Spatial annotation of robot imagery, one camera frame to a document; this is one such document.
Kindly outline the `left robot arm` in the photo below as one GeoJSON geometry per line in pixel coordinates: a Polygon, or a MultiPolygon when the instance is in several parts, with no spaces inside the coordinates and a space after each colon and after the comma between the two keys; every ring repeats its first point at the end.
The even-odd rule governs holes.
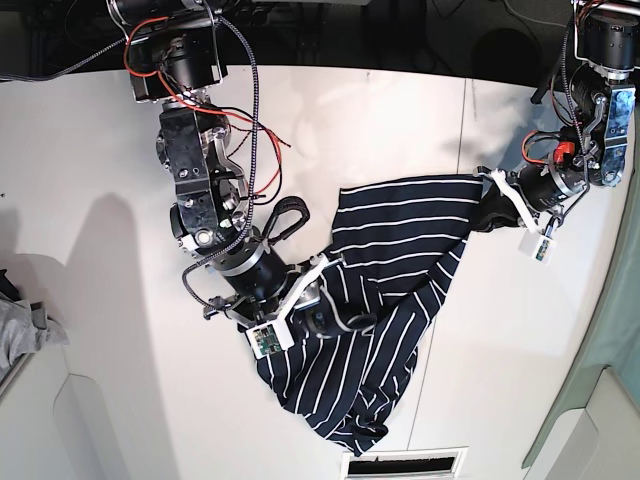
{"type": "Polygon", "coordinates": [[[625,169],[639,68],[639,4],[576,1],[555,66],[531,98],[538,104],[560,86],[552,104],[561,127],[533,130],[521,142],[519,171],[480,166],[489,181],[477,232],[522,227],[550,233],[593,187],[615,187],[625,169]]]}

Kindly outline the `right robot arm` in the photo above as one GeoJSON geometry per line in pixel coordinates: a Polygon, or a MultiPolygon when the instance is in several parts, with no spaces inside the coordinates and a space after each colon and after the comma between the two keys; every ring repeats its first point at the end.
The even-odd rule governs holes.
{"type": "Polygon", "coordinates": [[[277,254],[276,245],[310,218],[301,198],[279,200],[263,227],[253,223],[257,168],[234,162],[228,144],[233,119],[249,124],[249,138],[265,127],[256,111],[219,107],[207,94],[226,73],[216,39],[228,25],[220,4],[111,1],[107,9],[125,38],[135,99],[162,105],[156,152],[175,186],[172,233],[197,267],[213,269],[234,291],[203,300],[204,317],[222,314],[248,337],[280,344],[297,332],[321,339],[368,332],[375,316],[337,303],[322,279],[336,255],[288,265],[277,254]]]}

